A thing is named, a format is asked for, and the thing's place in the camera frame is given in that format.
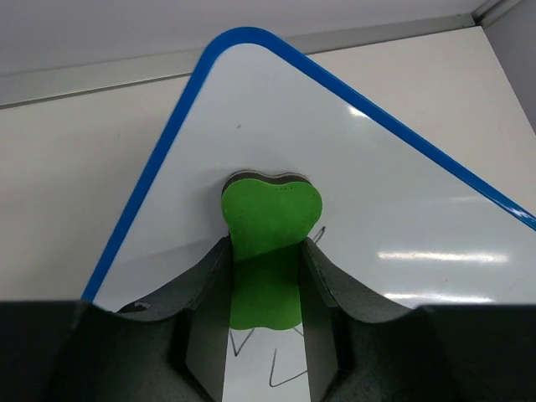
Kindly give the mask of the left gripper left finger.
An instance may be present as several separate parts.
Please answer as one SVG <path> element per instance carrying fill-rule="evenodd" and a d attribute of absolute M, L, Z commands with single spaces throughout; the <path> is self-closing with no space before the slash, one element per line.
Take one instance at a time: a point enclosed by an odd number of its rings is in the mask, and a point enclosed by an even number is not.
<path fill-rule="evenodd" d="M 88 301 L 1 305 L 4 401 L 220 401 L 231 244 L 108 312 Z"/>

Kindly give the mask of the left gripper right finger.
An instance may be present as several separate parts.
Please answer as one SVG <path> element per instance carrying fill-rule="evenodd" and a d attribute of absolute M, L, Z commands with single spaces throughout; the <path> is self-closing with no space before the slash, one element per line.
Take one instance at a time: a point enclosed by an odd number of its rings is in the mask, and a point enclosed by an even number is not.
<path fill-rule="evenodd" d="M 300 299 L 314 401 L 532 401 L 532 305 L 404 307 L 300 246 Z"/>

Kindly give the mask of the blue-framed whiteboard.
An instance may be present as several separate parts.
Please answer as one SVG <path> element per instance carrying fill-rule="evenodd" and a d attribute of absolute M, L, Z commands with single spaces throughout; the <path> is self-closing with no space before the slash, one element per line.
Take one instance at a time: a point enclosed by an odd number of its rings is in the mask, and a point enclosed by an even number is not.
<path fill-rule="evenodd" d="M 83 299 L 118 312 L 230 240 L 221 193 L 241 170 L 306 177 L 322 215 L 305 240 L 393 302 L 535 308 L 534 216 L 260 28 L 202 53 Z M 234 330 L 229 316 L 220 401 L 301 400 L 302 320 Z"/>

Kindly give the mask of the green bone-shaped eraser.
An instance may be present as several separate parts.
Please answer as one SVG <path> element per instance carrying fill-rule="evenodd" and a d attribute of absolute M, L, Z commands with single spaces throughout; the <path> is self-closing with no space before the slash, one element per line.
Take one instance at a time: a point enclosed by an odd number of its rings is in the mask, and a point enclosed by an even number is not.
<path fill-rule="evenodd" d="M 225 182 L 220 206 L 233 255 L 231 328 L 297 326 L 299 249 L 321 218 L 321 194 L 298 173 L 241 170 Z"/>

